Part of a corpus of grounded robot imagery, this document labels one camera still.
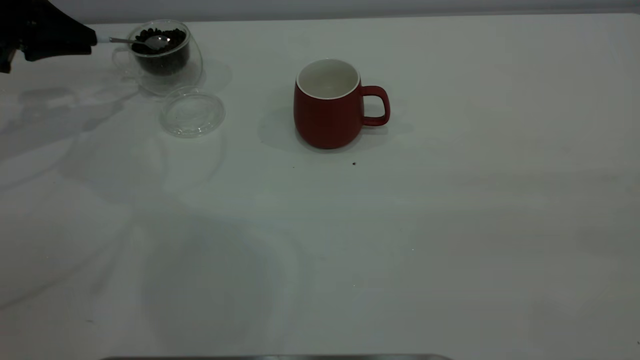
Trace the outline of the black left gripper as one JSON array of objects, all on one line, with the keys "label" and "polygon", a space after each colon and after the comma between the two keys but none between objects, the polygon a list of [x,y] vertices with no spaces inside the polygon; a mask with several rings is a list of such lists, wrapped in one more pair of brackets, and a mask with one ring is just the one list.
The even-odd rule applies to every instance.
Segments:
[{"label": "black left gripper", "polygon": [[0,2],[0,71],[8,74],[16,50],[20,48],[30,7],[30,38],[39,43],[77,44],[88,47],[29,47],[23,50],[25,60],[62,56],[91,55],[98,43],[96,32],[57,9],[48,0],[2,0]]}]

